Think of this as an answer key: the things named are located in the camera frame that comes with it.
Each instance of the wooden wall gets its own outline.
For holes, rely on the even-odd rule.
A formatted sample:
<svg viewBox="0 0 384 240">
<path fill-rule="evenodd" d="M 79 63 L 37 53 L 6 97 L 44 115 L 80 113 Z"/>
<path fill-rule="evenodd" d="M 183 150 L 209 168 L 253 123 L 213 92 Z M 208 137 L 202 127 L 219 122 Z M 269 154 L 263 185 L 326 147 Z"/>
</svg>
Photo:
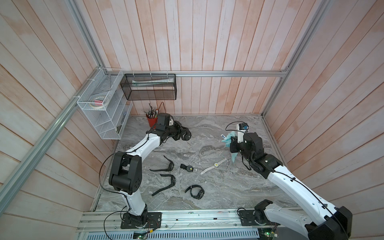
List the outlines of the wooden wall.
<svg viewBox="0 0 384 240">
<path fill-rule="evenodd" d="M 107 67 L 281 70 L 320 0 L 77 0 Z M 278 78 L 178 78 L 171 114 L 261 113 Z M 135 101 L 132 114 L 148 103 Z"/>
<path fill-rule="evenodd" d="M 0 1 L 0 185 L 95 67 L 65 1 Z M 72 239 L 112 147 L 77 111 L 0 217 L 0 238 Z"/>
<path fill-rule="evenodd" d="M 293 174 L 354 214 L 354 238 L 384 236 L 383 12 L 335 1 L 266 116 Z"/>
</svg>

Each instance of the marble surface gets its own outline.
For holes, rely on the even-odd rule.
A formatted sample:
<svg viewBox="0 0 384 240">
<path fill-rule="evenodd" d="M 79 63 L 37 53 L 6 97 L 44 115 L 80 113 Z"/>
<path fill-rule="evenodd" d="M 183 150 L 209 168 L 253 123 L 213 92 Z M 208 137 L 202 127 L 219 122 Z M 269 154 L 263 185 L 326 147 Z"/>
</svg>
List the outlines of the marble surface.
<svg viewBox="0 0 384 240">
<path fill-rule="evenodd" d="M 148 210 L 249 208 L 264 199 L 272 200 L 282 207 L 297 206 L 276 185 L 255 171 L 248 171 L 242 164 L 241 155 L 238 154 L 235 163 L 232 163 L 229 148 L 221 142 L 223 140 L 221 134 L 227 135 L 230 132 L 224 130 L 228 123 L 244 121 L 250 127 L 249 132 L 256 132 L 263 139 L 265 152 L 276 156 L 261 116 L 175 116 L 174 118 L 190 129 L 192 138 L 189 141 L 181 139 L 174 141 L 170 138 L 154 149 L 143 161 L 140 192 L 148 205 Z M 125 151 L 136 145 L 144 138 L 148 129 L 145 117 L 129 118 L 118 150 Z M 150 168 L 168 167 L 169 162 L 163 155 L 174 162 L 174 169 L 171 172 L 149 171 Z M 218 168 L 200 175 L 204 169 L 224 158 L 227 160 Z M 181 169 L 181 163 L 191 165 L 194 171 L 187 172 Z M 153 197 L 151 195 L 153 192 L 170 184 L 170 177 L 161 177 L 160 173 L 174 175 L 176 185 Z M 202 199 L 197 200 L 192 198 L 189 192 L 184 193 L 185 189 L 193 184 L 204 188 L 205 194 Z M 113 190 L 108 184 L 108 179 L 103 186 Z M 196 194 L 198 190 L 195 188 L 192 193 Z M 102 191 L 96 211 L 116 211 L 123 207 L 124 202 L 120 195 Z"/>
</svg>

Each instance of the white robotic arm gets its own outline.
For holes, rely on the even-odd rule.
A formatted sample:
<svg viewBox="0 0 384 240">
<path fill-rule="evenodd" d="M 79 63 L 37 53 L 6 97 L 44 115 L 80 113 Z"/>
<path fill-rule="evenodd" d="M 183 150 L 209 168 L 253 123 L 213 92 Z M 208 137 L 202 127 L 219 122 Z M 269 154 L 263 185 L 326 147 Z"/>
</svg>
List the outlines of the white robotic arm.
<svg viewBox="0 0 384 240">
<path fill-rule="evenodd" d="M 298 214 L 279 207 L 269 200 L 255 206 L 256 223 L 276 222 L 310 240 L 346 240 L 351 233 L 352 213 L 345 207 L 337 208 L 324 200 L 285 167 L 273 155 L 265 154 L 262 139 L 255 133 L 248 133 L 248 125 L 237 125 L 238 137 L 232 137 L 230 151 L 240 152 L 250 166 L 265 179 L 270 180 L 287 193 L 307 215 Z M 173 121 L 169 114 L 159 114 L 156 129 L 151 128 L 146 136 L 133 148 L 115 154 L 109 184 L 123 194 L 128 207 L 129 219 L 136 225 L 147 221 L 147 207 L 141 198 L 141 162 L 149 153 L 167 138 L 189 140 L 190 131 Z M 129 170 L 122 166 L 129 164 Z"/>
<path fill-rule="evenodd" d="M 287 193 L 307 215 L 279 207 L 264 200 L 255 206 L 255 222 L 267 220 L 282 224 L 310 240 L 346 240 L 351 234 L 352 213 L 324 200 L 296 177 L 275 156 L 264 153 L 263 141 L 255 132 L 248 133 L 248 124 L 237 124 L 238 135 L 232 137 L 230 151 L 239 152 L 250 166 L 265 179 Z"/>
</svg>

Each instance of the red cup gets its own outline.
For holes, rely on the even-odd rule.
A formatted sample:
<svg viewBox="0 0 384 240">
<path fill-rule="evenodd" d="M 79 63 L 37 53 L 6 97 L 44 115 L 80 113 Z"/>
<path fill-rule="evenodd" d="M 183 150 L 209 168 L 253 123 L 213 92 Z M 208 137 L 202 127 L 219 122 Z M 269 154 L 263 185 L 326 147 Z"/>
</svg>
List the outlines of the red cup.
<svg viewBox="0 0 384 240">
<path fill-rule="evenodd" d="M 157 123 L 157 118 L 149 118 L 147 116 L 147 120 L 149 123 L 149 127 L 153 127 L 154 129 L 156 128 L 156 123 Z"/>
</svg>

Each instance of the cleaning cloth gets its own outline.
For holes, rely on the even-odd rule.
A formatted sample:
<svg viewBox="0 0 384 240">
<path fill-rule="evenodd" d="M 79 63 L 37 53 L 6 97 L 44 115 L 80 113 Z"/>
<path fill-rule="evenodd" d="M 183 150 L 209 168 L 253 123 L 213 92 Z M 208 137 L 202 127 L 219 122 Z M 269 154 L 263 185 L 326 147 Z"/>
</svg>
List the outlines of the cleaning cloth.
<svg viewBox="0 0 384 240">
<path fill-rule="evenodd" d="M 222 140 L 222 142 L 225 142 L 225 146 L 226 147 L 229 147 L 231 145 L 231 137 L 236 137 L 237 136 L 237 132 L 235 131 L 232 131 L 230 132 L 225 138 L 224 140 Z M 231 156 L 232 156 L 232 162 L 235 162 L 235 158 L 237 156 L 237 152 L 235 153 L 231 153 Z"/>
</svg>

